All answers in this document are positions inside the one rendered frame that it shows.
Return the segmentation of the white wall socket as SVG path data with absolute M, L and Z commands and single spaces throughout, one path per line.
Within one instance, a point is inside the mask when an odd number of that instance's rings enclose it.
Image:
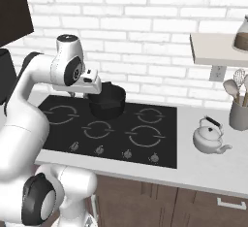
M 223 81 L 226 75 L 226 66 L 212 66 L 210 71 L 210 81 Z

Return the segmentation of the beige wall shelf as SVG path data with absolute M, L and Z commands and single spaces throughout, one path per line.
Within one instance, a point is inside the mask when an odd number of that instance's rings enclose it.
M 190 43 L 195 64 L 247 67 L 248 52 L 233 48 L 234 34 L 192 33 Z

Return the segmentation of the metal whisk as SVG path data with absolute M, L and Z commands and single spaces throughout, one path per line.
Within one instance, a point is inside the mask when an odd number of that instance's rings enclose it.
M 235 81 L 237 88 L 240 88 L 244 83 L 245 70 L 237 69 L 233 74 L 233 80 Z

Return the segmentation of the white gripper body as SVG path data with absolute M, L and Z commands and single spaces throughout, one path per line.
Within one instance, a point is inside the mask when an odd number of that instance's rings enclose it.
M 97 74 L 94 74 L 92 76 L 90 76 L 89 74 L 83 74 L 73 85 L 54 85 L 53 89 L 56 91 L 74 93 L 100 94 L 102 90 L 102 83 L 100 77 Z

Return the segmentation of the brown cupboard door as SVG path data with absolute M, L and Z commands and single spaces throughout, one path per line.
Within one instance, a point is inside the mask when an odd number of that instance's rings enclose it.
M 99 227 L 171 227 L 177 188 L 97 175 Z

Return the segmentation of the wooden spoon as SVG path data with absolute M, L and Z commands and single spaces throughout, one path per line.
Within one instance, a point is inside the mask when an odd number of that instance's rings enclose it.
M 243 84 L 245 86 L 246 91 L 245 91 L 242 107 L 246 107 L 248 102 L 248 74 L 245 76 Z

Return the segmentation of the brown drawer front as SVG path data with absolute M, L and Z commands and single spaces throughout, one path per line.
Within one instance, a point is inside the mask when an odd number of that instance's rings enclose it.
M 245 202 L 247 210 L 219 207 L 218 197 L 228 203 Z M 171 227 L 248 227 L 248 199 L 179 188 Z

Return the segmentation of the grey utensil pot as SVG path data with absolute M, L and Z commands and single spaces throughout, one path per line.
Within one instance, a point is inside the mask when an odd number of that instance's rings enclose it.
M 243 107 L 244 97 L 241 96 L 239 103 L 232 101 L 232 107 L 229 116 L 229 125 L 232 129 L 238 131 L 248 130 L 248 107 Z

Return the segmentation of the black hob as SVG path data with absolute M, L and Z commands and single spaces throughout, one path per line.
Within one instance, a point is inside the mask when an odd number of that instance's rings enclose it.
M 48 96 L 39 109 L 49 120 L 44 148 L 175 169 L 177 167 L 177 108 L 136 103 L 125 105 L 124 113 L 113 120 L 100 120 L 86 99 Z M 78 150 L 70 146 L 78 142 Z M 101 155 L 95 153 L 104 147 Z M 122 153 L 129 149 L 130 159 Z M 157 164 L 149 161 L 157 153 Z

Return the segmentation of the glass jar with brown contents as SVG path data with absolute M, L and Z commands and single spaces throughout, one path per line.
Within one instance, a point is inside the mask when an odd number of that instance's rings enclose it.
M 238 28 L 232 46 L 235 49 L 248 52 L 248 15 L 244 17 L 242 24 Z

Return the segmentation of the wooden spatula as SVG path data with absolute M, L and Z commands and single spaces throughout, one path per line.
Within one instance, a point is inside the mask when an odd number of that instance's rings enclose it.
M 239 103 L 239 89 L 233 79 L 223 82 L 223 86 L 228 94 L 230 94 L 236 103 Z

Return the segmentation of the black cooking pot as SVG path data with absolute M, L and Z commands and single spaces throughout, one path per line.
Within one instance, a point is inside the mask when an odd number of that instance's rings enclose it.
M 126 91 L 110 81 L 102 83 L 100 94 L 89 94 L 89 108 L 91 113 L 101 120 L 118 118 L 124 112 Z

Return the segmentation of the dark wall cupboard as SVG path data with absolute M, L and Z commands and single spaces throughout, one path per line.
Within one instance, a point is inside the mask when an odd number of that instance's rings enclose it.
M 27 0 L 0 0 L 0 48 L 33 32 Z

